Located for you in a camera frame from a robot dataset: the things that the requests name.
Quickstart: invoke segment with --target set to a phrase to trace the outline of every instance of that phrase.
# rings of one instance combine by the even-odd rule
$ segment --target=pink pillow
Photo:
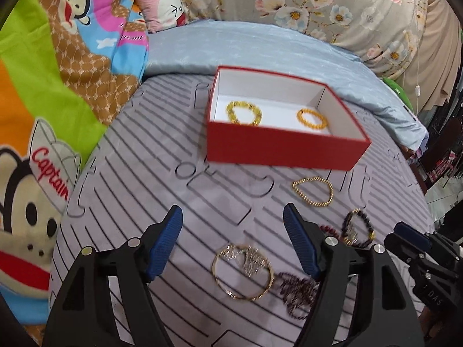
[[[135,0],[135,3],[142,10],[150,33],[187,24],[186,8],[181,0]]]

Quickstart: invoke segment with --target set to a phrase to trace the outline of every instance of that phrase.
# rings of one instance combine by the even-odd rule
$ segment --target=gray striped fabric
[[[286,313],[278,291],[256,302],[232,300],[210,275],[217,250],[227,242],[260,248],[276,272],[304,275],[282,223],[283,206],[293,202],[305,219],[340,229],[346,214],[364,208],[382,242],[398,221],[421,232],[431,226],[427,204],[399,149],[371,113],[349,105],[373,141],[352,171],[224,165],[205,158],[204,111],[212,78],[162,75],[137,90],[95,149],[64,216],[53,255],[50,304],[82,247],[119,247],[159,222],[173,204],[184,227],[161,277],[150,291],[176,347],[292,346],[303,325]],[[291,182],[323,176],[334,185],[332,204],[309,207]],[[326,199],[323,184],[304,192]],[[360,238],[366,230],[358,223]],[[407,267],[393,258],[407,286]],[[258,282],[223,264],[221,278],[238,291],[257,291]],[[117,280],[111,278],[120,336],[130,332]],[[356,294],[348,287],[335,342],[347,336]],[[423,305],[413,296],[417,312]]]

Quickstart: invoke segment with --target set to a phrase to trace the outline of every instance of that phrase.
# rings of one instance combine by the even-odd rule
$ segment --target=tile floor
[[[447,177],[441,178],[434,186],[426,193],[426,201],[429,211],[435,221],[435,225],[444,217],[455,203],[463,199],[463,193],[458,197],[459,193],[463,192],[463,179],[451,178],[445,187]]]

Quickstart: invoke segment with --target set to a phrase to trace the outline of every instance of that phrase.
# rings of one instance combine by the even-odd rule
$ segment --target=metal bolt
[[[85,247],[85,248],[82,248],[82,250],[80,251],[80,253],[82,253],[83,256],[88,256],[92,252],[93,252],[92,247]]]
[[[337,245],[337,238],[335,238],[333,236],[328,236],[325,239],[325,243],[327,243],[328,245],[330,245],[332,247],[335,247]]]
[[[127,242],[127,245],[131,248],[138,247],[140,245],[140,239],[134,237]]]
[[[373,249],[376,253],[379,254],[383,254],[386,251],[386,249],[384,249],[384,247],[381,244],[374,245]]]

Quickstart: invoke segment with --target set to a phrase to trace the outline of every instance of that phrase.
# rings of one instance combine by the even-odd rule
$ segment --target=red box
[[[242,125],[226,114],[231,101],[248,101],[262,111],[258,126],[250,110],[235,107]],[[328,127],[313,130],[297,120],[301,108],[323,114]],[[310,114],[304,118],[318,124]],[[370,139],[344,103],[322,83],[270,71],[220,66],[209,93],[207,159],[224,163],[348,171]]]

